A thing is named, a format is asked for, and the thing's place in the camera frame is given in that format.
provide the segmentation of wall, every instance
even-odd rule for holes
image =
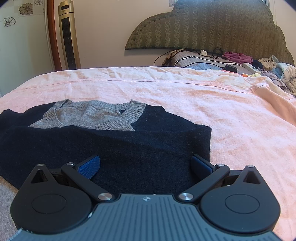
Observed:
[[[26,3],[29,11],[23,10],[26,14],[23,15],[19,8]],[[7,17],[10,23],[6,27]],[[0,20],[0,91],[4,95],[28,79],[53,69],[43,0],[9,0],[0,8]]]
[[[151,66],[158,56],[167,52],[165,49],[125,51],[124,48],[130,34],[141,21],[172,10],[168,0],[73,1],[82,68]],[[59,2],[55,0],[55,21],[60,58],[65,69],[57,13]],[[296,23],[296,12],[284,0],[270,0],[270,5],[296,62],[296,32],[292,31],[292,23]],[[156,65],[160,66],[163,59],[164,56],[159,58]]]

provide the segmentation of flower pattern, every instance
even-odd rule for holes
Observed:
[[[10,17],[4,18],[4,27],[15,25],[15,22],[16,20],[14,18],[10,18]]]
[[[43,0],[35,0],[35,4],[36,5],[42,5],[43,4]]]
[[[32,3],[25,3],[19,8],[20,14],[22,15],[29,15],[33,14],[33,4]]]

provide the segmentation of wavy patterned fabric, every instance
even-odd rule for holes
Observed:
[[[128,49],[204,49],[275,55],[293,64],[281,29],[261,0],[178,0],[172,12],[147,18],[133,31]]]

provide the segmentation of blue gripper pad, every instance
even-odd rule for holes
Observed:
[[[199,155],[192,156],[190,160],[190,167],[194,174],[200,180],[205,179],[216,170],[216,167],[214,165],[212,165],[209,161],[203,159]]]
[[[91,179],[100,169],[101,161],[98,155],[91,156],[76,165],[76,170],[87,179]]]

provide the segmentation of pink cloth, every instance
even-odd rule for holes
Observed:
[[[296,237],[296,99],[268,77],[174,67],[61,71],[37,76],[0,98],[0,112],[63,99],[135,99],[210,126],[211,163],[236,170],[255,165],[281,206],[274,232],[286,241]]]
[[[251,64],[253,62],[253,58],[251,56],[244,55],[243,53],[225,52],[224,55],[222,55],[222,57],[239,64]]]

